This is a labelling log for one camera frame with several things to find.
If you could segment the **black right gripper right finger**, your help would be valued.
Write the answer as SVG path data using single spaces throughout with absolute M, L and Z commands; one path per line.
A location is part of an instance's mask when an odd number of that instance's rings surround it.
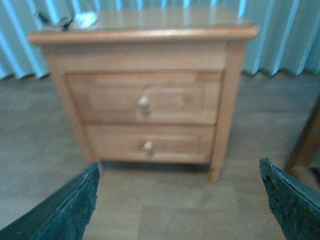
M 287 240 L 320 238 L 320 193 L 273 164 L 259 160 L 268 205 Z

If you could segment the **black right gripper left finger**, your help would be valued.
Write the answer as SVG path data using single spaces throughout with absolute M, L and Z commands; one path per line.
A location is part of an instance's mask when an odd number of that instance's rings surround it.
M 96 162 L 0 231 L 2 240 L 81 240 L 97 203 Z

